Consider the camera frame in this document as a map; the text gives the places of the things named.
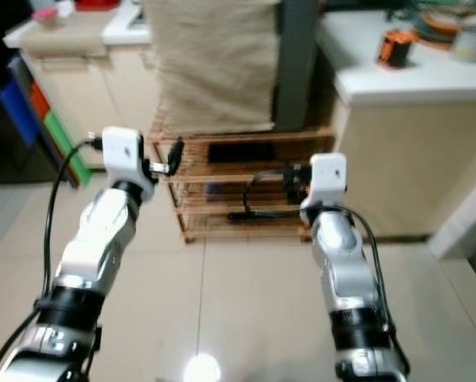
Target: white cabinet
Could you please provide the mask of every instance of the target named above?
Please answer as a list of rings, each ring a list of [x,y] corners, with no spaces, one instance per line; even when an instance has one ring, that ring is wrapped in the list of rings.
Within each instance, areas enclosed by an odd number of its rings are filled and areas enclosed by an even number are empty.
[[[342,105],[332,127],[348,159],[344,202],[378,236],[437,232],[476,185],[476,102]]]
[[[24,58],[72,142],[86,139],[89,131],[122,126],[119,113],[103,78],[99,61],[87,57]],[[82,150],[88,166],[102,167],[102,155]]]
[[[151,129],[158,107],[156,55],[150,45],[113,46],[99,62],[124,127]]]

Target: white countertop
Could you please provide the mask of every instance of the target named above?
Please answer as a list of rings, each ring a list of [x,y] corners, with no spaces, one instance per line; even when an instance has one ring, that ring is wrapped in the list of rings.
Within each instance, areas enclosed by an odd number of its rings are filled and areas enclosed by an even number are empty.
[[[105,45],[145,45],[151,43],[150,29],[147,25],[129,27],[140,12],[140,6],[131,0],[123,0],[118,8],[112,10],[116,15],[102,31],[101,37]],[[20,38],[35,21],[27,21],[9,31],[3,38],[8,48],[18,49]]]
[[[413,67],[376,64],[383,32],[399,27],[386,23],[384,12],[330,12],[320,22],[318,44],[346,103],[476,101],[476,64],[453,60],[449,52],[415,44]]]

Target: green panel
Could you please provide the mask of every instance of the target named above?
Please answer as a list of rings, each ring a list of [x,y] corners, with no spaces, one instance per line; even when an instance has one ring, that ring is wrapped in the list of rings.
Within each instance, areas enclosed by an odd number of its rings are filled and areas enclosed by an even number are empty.
[[[64,129],[61,126],[59,119],[56,117],[52,110],[49,111],[49,113],[47,113],[47,115],[45,116],[44,123],[49,129],[50,134],[56,140],[56,143],[60,150],[65,156],[68,155],[70,150],[73,148],[73,144],[70,138],[64,132]],[[81,184],[86,185],[87,183],[89,183],[89,180],[92,177],[92,172],[88,167],[84,165],[78,154],[73,156],[72,160],[70,161],[70,165],[73,168],[73,172],[79,178]]]

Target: blue panel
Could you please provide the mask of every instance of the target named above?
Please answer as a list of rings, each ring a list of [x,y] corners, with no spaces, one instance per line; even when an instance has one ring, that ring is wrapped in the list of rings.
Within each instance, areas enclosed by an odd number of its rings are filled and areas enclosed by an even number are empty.
[[[31,147],[39,130],[38,122],[28,108],[24,97],[14,81],[10,81],[1,90],[0,100],[15,127],[22,136],[24,143]]]

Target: orange object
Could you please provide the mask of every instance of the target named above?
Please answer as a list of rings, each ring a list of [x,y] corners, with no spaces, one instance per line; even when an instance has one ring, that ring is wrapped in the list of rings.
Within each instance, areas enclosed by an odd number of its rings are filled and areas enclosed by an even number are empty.
[[[33,104],[35,112],[38,114],[38,118],[43,121],[50,110],[50,106],[36,82],[31,84],[31,96],[29,99]]]
[[[461,30],[461,27],[457,24],[443,23],[436,20],[429,12],[423,12],[421,18],[423,22],[441,34],[455,36],[458,34],[459,30]]]
[[[408,50],[412,42],[416,41],[413,33],[390,30],[384,34],[378,60],[395,68],[402,68],[406,64]]]
[[[434,42],[434,41],[424,40],[423,37],[420,36],[419,33],[416,31],[416,29],[412,29],[412,33],[417,38],[417,42],[419,42],[422,45],[430,46],[431,48],[435,48],[435,49],[451,50],[451,47],[452,47],[451,42]]]

